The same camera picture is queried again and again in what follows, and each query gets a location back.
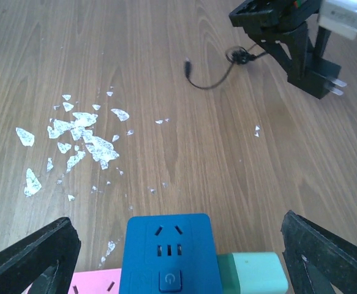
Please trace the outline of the blue cube socket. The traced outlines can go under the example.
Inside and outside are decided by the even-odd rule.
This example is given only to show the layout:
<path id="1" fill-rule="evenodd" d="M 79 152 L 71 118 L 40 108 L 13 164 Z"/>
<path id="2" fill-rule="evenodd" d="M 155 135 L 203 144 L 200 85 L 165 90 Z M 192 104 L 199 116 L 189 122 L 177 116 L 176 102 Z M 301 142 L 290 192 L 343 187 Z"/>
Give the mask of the blue cube socket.
<path id="1" fill-rule="evenodd" d="M 129 219 L 120 293 L 222 293 L 207 214 Z"/>

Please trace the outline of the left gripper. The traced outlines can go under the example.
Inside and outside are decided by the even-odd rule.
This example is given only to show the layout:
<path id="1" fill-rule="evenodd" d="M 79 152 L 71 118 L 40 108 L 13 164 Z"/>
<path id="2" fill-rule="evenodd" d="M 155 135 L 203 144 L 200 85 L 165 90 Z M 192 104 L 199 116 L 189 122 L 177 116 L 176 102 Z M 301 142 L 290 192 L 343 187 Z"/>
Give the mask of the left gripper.
<path id="1" fill-rule="evenodd" d="M 320 1 L 244 1 L 229 19 L 256 39 L 289 77 L 300 79 L 306 68 L 307 19 L 319 12 L 320 5 Z M 330 35 L 330 30 L 318 27 L 313 61 L 323 57 Z"/>

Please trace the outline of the black power adapter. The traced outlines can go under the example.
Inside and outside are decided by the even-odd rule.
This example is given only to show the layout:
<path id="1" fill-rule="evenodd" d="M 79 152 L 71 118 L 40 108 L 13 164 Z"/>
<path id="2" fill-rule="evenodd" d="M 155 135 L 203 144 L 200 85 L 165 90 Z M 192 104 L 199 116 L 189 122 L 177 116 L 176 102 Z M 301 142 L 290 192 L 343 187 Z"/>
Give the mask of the black power adapter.
<path id="1" fill-rule="evenodd" d="M 290 74 L 288 82 L 318 99 L 330 92 L 341 96 L 344 92 L 340 88 L 347 84 L 338 79 L 340 70 L 341 66 L 308 53 L 303 76 Z"/>

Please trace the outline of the mint green plug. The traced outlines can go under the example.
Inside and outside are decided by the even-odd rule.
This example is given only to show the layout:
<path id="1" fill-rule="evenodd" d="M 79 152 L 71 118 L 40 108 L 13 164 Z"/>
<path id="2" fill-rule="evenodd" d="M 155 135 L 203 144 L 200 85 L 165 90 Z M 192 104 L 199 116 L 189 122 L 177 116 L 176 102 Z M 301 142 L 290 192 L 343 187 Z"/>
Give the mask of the mint green plug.
<path id="1" fill-rule="evenodd" d="M 234 252 L 217 256 L 223 293 L 288 291 L 288 279 L 274 252 Z"/>

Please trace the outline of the large pink socket block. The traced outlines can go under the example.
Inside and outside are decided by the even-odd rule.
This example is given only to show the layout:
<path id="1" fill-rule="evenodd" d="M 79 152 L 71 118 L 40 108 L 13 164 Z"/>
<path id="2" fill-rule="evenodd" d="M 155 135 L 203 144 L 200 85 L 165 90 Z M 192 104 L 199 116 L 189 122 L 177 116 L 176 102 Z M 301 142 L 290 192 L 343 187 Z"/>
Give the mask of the large pink socket block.
<path id="1" fill-rule="evenodd" d="M 121 268 L 84 271 L 73 274 L 69 294 L 119 293 Z"/>

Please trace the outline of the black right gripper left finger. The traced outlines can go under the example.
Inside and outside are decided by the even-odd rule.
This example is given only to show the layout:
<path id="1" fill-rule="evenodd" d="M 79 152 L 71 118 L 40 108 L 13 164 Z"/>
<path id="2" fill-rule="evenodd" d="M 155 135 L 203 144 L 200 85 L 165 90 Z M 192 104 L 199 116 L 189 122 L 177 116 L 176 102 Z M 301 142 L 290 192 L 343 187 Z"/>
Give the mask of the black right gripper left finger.
<path id="1" fill-rule="evenodd" d="M 81 241 L 60 217 L 0 252 L 0 293 L 67 293 Z"/>

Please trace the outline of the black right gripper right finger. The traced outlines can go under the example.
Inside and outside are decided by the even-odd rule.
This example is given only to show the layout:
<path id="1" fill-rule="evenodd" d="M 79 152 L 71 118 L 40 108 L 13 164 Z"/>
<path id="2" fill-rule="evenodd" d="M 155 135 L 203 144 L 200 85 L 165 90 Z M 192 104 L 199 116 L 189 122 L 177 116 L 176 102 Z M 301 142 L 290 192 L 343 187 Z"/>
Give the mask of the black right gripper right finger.
<path id="1" fill-rule="evenodd" d="M 357 246 L 292 210 L 281 232 L 295 293 L 357 293 Z"/>

